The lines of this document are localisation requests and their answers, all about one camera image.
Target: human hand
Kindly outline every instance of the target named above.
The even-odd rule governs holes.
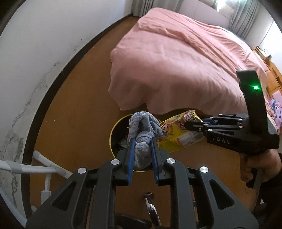
[[[263,183],[275,177],[282,168],[278,151],[276,149],[270,149],[265,153],[251,157],[246,157],[244,154],[240,154],[240,172],[242,181],[248,183],[253,179],[254,176],[251,173],[252,168],[264,170],[262,176]]]

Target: black gripper frame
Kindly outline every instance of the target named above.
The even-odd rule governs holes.
[[[132,139],[127,150],[118,152],[119,164],[108,161],[99,169],[74,172],[28,219],[26,228],[84,229],[92,206],[89,228],[114,229],[115,190],[131,182],[134,146]]]
[[[166,150],[152,138],[152,159],[156,184],[170,185],[171,229],[258,229],[251,212],[206,167],[187,168],[180,161],[168,160]],[[190,185],[196,201],[196,223]]]
[[[256,71],[237,71],[237,77],[245,97],[247,114],[219,114],[205,119],[206,122],[186,122],[185,128],[202,132],[208,143],[247,156],[278,149],[279,135],[267,117],[265,99]],[[247,183],[249,188],[257,183],[257,169],[252,169],[252,173],[254,179]]]

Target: blue gripper pad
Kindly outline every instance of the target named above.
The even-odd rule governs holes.
[[[128,166],[127,166],[127,183],[130,185],[132,181],[132,173],[133,173],[133,164],[134,164],[134,148],[135,148],[135,140],[132,141],[132,145],[130,148]]]
[[[154,178],[156,184],[159,183],[159,176],[158,176],[158,162],[157,162],[157,156],[156,156],[156,148],[157,146],[154,145],[153,139],[151,139],[151,154],[152,154],[152,165],[153,165],[153,171],[154,171]]]
[[[216,125],[217,123],[212,118],[201,118],[203,122],[209,122],[211,125]]]

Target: wooden floor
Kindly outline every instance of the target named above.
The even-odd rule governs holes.
[[[108,93],[111,81],[110,52],[120,39],[136,23],[130,17],[106,34],[75,66],[49,107],[41,126],[35,150],[62,166],[75,171],[80,167],[94,169],[111,160],[109,134],[116,121],[134,111],[120,111]],[[181,113],[157,116],[160,120]],[[256,191],[246,188],[240,180],[239,156],[237,153],[198,142],[171,154],[186,166],[198,168],[206,165],[248,207],[255,203]],[[44,175],[31,175],[31,205],[40,206],[40,191],[44,189]],[[52,175],[51,191],[64,178]],[[116,212],[149,219],[143,194],[154,192],[154,203],[163,226],[169,226],[169,187],[158,187],[153,172],[134,173],[129,187],[117,187]]]

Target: metal handle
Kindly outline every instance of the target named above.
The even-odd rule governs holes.
[[[262,183],[263,169],[252,169],[253,179],[246,185],[248,188],[259,189]]]
[[[154,206],[152,202],[152,199],[154,199],[154,194],[152,192],[145,193],[146,207],[147,207],[149,216],[151,218],[151,221],[153,222],[154,226],[161,226],[160,218],[156,210],[156,207]]]

